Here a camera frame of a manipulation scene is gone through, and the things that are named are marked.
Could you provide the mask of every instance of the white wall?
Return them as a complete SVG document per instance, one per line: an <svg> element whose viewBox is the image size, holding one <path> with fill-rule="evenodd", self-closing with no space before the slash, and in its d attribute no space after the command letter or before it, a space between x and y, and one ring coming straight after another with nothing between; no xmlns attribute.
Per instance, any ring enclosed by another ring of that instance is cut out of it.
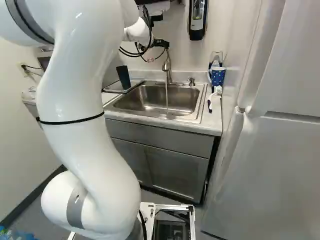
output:
<svg viewBox="0 0 320 240"><path fill-rule="evenodd" d="M0 221L61 164L21 101L33 82L16 63L37 65L30 48L0 38Z"/></svg>
<svg viewBox="0 0 320 240"><path fill-rule="evenodd" d="M154 23L152 32L156 38L170 42L171 67L173 70L206 70L212 51L227 51L229 26L235 0L208 0L209 11L207 31L203 40L190 41L188 29L189 0L184 5L176 1L171 3L169 11L163 14L163 20ZM123 42L122 46L131 52L137 52L134 43ZM145 57L157 57L160 47L150 49ZM141 58L129 58L120 53L121 59L130 69L161 70L166 59L164 54L157 61L145 63Z"/></svg>

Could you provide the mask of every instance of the toothbrush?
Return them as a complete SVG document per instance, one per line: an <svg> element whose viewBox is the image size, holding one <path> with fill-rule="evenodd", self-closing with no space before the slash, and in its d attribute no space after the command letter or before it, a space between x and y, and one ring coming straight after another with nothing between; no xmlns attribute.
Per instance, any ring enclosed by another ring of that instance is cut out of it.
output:
<svg viewBox="0 0 320 240"><path fill-rule="evenodd" d="M209 113L212 114L212 97L222 95L222 86L214 86L214 92L208 96L208 109Z"/></svg>

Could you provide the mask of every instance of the gray band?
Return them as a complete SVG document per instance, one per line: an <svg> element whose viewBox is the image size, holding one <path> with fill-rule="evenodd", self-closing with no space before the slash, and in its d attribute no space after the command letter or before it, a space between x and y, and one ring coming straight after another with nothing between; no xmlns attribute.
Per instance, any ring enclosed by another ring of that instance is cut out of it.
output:
<svg viewBox="0 0 320 240"><path fill-rule="evenodd" d="M84 229L81 215L87 194L88 191L79 181L79 183L73 189L66 207L66 219L72 227Z"/></svg>
<svg viewBox="0 0 320 240"><path fill-rule="evenodd" d="M5 0L5 3L14 22L26 35L39 43L54 44L54 39L32 17L25 0Z"/></svg>

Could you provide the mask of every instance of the white robotic arm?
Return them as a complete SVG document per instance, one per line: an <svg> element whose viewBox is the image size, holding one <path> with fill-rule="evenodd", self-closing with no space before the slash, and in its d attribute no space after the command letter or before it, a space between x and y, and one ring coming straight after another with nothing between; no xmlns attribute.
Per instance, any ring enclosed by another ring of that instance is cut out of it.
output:
<svg viewBox="0 0 320 240"><path fill-rule="evenodd" d="M44 190L44 214L91 239L125 240L137 222L140 186L108 135L101 85L124 36L149 42L134 0L1 0L0 17L0 35L11 42L54 41L37 88L37 109L52 149L69 171ZM130 27L135 23L138 31Z"/></svg>

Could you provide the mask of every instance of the electrical outlet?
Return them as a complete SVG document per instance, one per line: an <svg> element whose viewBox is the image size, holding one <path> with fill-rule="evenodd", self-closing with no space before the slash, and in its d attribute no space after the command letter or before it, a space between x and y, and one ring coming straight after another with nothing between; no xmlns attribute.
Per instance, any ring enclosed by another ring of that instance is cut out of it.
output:
<svg viewBox="0 0 320 240"><path fill-rule="evenodd" d="M22 65L27 65L25 62L18 62L16 64L17 68L19 69L20 73L23 75L24 78L28 77L29 74L27 71L24 70L24 68L22 67Z"/></svg>

